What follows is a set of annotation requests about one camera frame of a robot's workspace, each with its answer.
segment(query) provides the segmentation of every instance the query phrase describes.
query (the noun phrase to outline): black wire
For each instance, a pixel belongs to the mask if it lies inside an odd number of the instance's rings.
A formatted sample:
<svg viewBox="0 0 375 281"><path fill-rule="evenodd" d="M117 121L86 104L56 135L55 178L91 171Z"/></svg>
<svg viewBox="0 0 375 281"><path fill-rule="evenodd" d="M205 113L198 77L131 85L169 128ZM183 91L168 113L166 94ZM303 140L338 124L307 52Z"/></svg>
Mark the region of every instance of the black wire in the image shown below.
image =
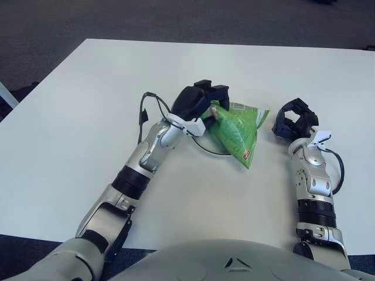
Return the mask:
<svg viewBox="0 0 375 281"><path fill-rule="evenodd" d="M208 150L207 148L205 148L204 146L202 146L199 142L197 142L197 140L195 138L192 138L193 141L195 142L195 144L197 144L200 148L202 148L203 150L209 152L209 153L212 153L212 154L215 154L215 155L220 155L220 156L228 156L228 155L231 155L231 153L217 153L217 152L214 152L214 151L211 151L211 150Z"/></svg>
<svg viewBox="0 0 375 281"><path fill-rule="evenodd" d="M343 160L341 159L340 155L338 155L336 152L334 152L333 150L330 150L328 148L326 148L325 150L323 149L320 149L321 151L324 151L324 152L329 152L329 153L332 153L333 155L336 156L337 160L339 161L339 165L340 165L340 180L337 184L337 187L332 190L332 194L335 195L337 192L339 192L339 190L341 189L341 186L344 182L344 176L345 176L345 169L344 169L344 162Z"/></svg>

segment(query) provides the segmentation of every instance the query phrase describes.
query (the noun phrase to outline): gray carpet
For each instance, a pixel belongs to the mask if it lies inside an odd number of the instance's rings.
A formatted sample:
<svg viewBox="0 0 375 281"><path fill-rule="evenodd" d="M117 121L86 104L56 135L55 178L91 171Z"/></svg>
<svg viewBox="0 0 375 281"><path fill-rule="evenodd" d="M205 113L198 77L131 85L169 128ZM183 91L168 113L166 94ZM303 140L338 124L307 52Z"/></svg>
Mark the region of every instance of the gray carpet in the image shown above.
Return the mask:
<svg viewBox="0 0 375 281"><path fill-rule="evenodd" d="M362 49L375 44L375 1L1 0L0 81L10 90L42 81L85 38ZM0 279L57 245L0 235ZM123 249L103 280L144 255ZM374 256L350 263L375 273Z"/></svg>

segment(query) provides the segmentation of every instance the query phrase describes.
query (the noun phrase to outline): green plastic bag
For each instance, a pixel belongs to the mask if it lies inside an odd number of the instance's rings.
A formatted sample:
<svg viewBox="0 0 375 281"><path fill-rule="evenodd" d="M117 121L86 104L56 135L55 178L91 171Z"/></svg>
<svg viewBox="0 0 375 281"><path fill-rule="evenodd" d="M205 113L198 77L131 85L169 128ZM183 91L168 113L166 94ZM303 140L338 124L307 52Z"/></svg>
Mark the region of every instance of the green plastic bag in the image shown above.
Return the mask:
<svg viewBox="0 0 375 281"><path fill-rule="evenodd" d="M214 115L216 122L209 129L214 136L238 161L246 168L250 167L253 159L257 129L263 124L269 110L249 107L231 102L229 111L217 102L212 102L202 119Z"/></svg>

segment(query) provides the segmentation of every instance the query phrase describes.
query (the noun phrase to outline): white table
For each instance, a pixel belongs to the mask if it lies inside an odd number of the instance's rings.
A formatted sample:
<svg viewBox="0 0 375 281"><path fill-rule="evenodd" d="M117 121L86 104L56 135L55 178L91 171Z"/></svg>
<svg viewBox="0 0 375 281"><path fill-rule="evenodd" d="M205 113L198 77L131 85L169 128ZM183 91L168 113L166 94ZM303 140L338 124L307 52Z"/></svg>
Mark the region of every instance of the white table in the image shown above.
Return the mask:
<svg viewBox="0 0 375 281"><path fill-rule="evenodd" d="M172 105L185 86L207 78L229 85L232 101L272 110L250 170L184 138L144 192L125 246L235 238L290 250L295 191L287 144L271 127L300 97L345 161L335 209L347 252L374 254L374 61L359 50L87 39L0 123L0 233L74 236L136 146L141 95L156 92ZM145 106L147 132L160 114L152 99ZM325 156L336 183L338 164Z"/></svg>

